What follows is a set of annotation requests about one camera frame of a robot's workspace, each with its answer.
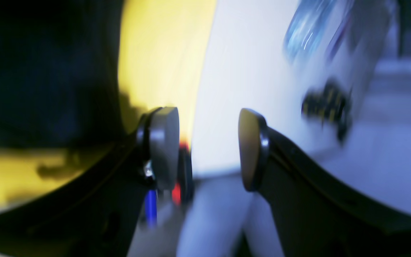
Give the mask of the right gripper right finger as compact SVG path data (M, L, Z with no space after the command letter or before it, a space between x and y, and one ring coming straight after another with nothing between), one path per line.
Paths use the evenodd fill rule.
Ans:
M286 257L411 257L411 215L334 178L265 118L241 109L245 189L269 203Z

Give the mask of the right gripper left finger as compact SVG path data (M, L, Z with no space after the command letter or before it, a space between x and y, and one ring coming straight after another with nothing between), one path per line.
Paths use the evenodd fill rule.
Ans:
M178 109L144 114L134 133L80 177L0 213L0 253L125 257L147 192L176 185L178 148Z

